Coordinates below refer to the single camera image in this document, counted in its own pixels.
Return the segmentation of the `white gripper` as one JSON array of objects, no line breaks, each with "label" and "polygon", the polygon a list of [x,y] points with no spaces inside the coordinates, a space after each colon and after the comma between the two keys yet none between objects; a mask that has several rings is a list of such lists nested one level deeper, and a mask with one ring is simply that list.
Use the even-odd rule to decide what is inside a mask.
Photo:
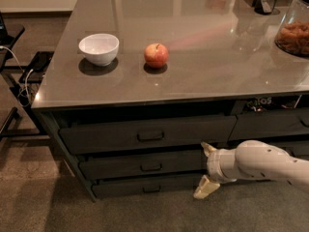
[{"label": "white gripper", "polygon": [[216,149],[209,143],[202,142],[207,157],[209,177],[203,175],[193,193],[196,199],[204,199],[220,188],[219,183],[235,182],[240,178],[236,162],[236,150]]}]

